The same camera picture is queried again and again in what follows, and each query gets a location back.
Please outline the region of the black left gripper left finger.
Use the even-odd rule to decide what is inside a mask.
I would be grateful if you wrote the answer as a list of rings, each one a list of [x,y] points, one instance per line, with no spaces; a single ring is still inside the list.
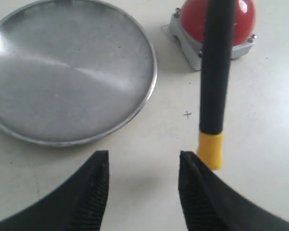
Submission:
[[[98,231],[109,193],[109,153],[96,151],[62,185],[0,221],[0,231]]]

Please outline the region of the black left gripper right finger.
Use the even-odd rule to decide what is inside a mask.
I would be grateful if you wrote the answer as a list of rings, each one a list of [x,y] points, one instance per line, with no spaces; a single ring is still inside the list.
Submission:
[[[179,197],[189,231],[289,231],[289,222],[238,194],[191,151],[180,153]]]

